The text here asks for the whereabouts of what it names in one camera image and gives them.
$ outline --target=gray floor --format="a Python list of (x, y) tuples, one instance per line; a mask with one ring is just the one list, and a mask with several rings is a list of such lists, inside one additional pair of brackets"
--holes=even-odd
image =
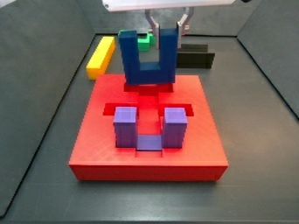
[[(299, 221), (298, 120), (234, 38), (201, 74), (230, 168), (218, 182), (79, 182), (67, 162), (94, 87), (90, 49), (3, 221)], [(143, 53), (142, 58), (152, 57)], [(119, 51), (108, 73), (122, 73)]]

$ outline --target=red block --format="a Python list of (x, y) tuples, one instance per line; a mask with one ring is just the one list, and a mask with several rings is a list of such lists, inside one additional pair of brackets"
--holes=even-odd
[[(116, 148), (116, 106), (138, 107), (138, 134), (162, 133), (164, 107), (184, 107), (188, 126), (182, 149)], [(198, 76), (176, 75), (174, 86), (128, 87), (126, 76), (98, 77), (70, 168), (80, 180), (218, 180), (229, 168), (221, 136)]]

